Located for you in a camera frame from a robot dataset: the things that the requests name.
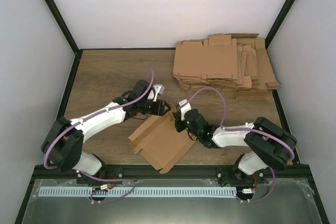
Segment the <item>cardboard box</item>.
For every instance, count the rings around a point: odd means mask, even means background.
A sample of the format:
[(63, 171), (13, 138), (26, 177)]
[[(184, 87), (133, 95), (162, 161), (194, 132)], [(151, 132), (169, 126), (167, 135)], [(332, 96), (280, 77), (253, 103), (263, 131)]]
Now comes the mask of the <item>cardboard box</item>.
[(196, 143), (186, 131), (177, 132), (173, 113), (176, 106), (164, 116), (150, 116), (129, 136), (134, 154), (140, 154), (160, 174), (166, 174)]

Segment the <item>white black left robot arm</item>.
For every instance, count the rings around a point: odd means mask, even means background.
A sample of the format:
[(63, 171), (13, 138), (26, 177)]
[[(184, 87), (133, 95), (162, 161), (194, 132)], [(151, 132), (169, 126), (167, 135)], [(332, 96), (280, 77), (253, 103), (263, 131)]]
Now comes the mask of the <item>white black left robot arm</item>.
[(107, 178), (107, 166), (97, 155), (84, 152), (83, 144), (106, 128), (139, 113), (164, 116), (171, 107), (158, 99), (163, 92), (163, 85), (139, 80), (132, 90), (124, 92), (102, 109), (71, 120), (59, 117), (41, 146), (45, 155), (44, 167), (61, 172), (77, 170), (88, 175), (95, 184), (102, 184)]

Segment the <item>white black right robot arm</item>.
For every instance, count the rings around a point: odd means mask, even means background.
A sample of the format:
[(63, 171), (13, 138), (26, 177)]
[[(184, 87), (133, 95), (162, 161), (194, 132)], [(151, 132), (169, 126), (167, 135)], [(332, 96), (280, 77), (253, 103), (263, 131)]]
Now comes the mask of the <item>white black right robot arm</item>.
[(284, 170), (295, 158), (296, 138), (265, 117), (241, 126), (217, 126), (209, 124), (197, 109), (180, 109), (173, 116), (177, 132), (186, 131), (206, 148), (251, 149), (238, 158), (229, 173), (238, 183), (248, 182), (255, 172), (265, 168)]

